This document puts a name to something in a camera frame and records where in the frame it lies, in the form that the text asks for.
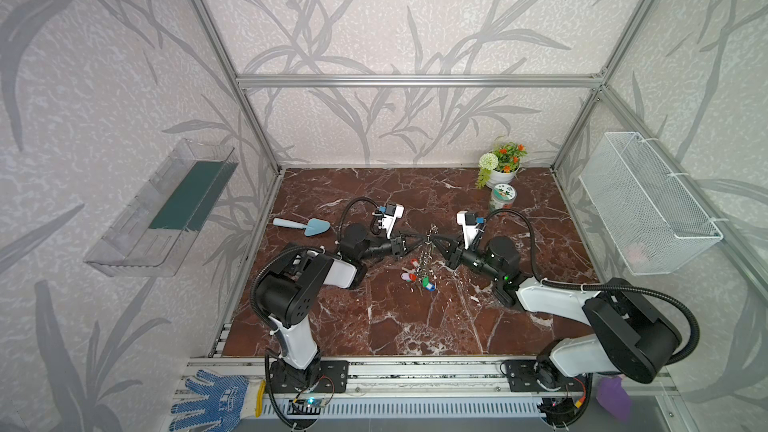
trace food canister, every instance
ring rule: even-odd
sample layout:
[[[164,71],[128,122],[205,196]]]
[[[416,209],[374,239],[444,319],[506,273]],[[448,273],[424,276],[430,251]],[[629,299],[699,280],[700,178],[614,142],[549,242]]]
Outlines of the food canister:
[[[491,211],[497,208],[512,208],[514,199],[518,196],[518,191],[509,184],[498,184],[491,190],[491,200],[488,202],[488,208]]]

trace purple object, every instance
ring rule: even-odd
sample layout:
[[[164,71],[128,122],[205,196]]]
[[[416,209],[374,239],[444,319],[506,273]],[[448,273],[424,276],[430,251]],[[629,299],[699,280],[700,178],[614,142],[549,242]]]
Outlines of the purple object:
[[[621,377],[609,377],[600,381],[598,403],[611,415],[622,422],[629,421],[632,414],[632,399],[621,387]]]

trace glove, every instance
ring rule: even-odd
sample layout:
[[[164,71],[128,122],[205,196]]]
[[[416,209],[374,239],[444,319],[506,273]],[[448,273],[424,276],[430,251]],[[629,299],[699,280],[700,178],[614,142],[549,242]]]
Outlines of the glove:
[[[240,423],[240,412],[246,400],[248,380],[242,375],[221,376],[209,370],[198,370],[187,379],[187,387],[203,398],[186,400],[170,407],[174,418],[168,430],[201,428],[198,432],[231,432]]]

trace leaf pattern wallpaper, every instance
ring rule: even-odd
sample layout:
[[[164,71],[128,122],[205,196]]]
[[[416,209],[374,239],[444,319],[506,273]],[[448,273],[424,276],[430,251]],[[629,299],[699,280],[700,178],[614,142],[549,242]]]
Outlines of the leaf pattern wallpaper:
[[[662,0],[611,84],[764,258],[766,43],[768,0]],[[696,313],[699,349],[670,372],[699,430],[762,430],[766,303],[718,247],[672,274],[631,276],[581,187],[578,176],[602,134],[619,130],[598,106],[559,171],[593,259],[607,276],[664,290]]]
[[[240,74],[594,73],[638,0],[206,0]],[[600,4],[600,21],[594,20]],[[475,163],[499,136],[557,153],[586,90],[248,91],[285,164]]]
[[[0,92],[0,429],[157,430],[274,174],[187,0],[2,0]],[[181,138],[240,165],[176,276],[84,264]]]

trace red marble tabletop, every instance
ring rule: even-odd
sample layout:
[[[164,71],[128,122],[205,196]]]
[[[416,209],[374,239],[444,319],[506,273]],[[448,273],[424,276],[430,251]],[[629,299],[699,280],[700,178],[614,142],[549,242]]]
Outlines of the red marble tabletop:
[[[323,218],[335,226],[349,199],[369,196],[380,205],[397,202],[405,214],[395,229],[457,235],[456,212],[488,213],[490,189],[474,187],[477,169],[341,168],[289,169],[270,216],[302,222]],[[547,168],[529,168],[512,181],[518,190],[514,208],[528,216],[536,230],[537,264],[553,280],[585,283],[597,277],[576,227]],[[347,223],[370,221],[370,205],[359,203]],[[514,240],[522,256],[521,270],[530,273],[528,230],[517,218],[494,217],[481,244],[494,235]],[[333,250],[335,234],[304,237],[301,230],[267,226],[256,255],[255,274],[288,242],[325,245]],[[411,258],[392,258],[372,266],[357,290],[324,287],[310,314],[315,341],[324,356],[343,355],[477,355],[537,354],[556,338],[591,333],[589,326],[550,314],[506,309],[491,292],[490,280],[460,266],[442,265],[435,250],[429,292],[400,274],[412,269]],[[279,346],[248,307],[250,278],[236,310],[225,356],[255,357],[269,345]]]

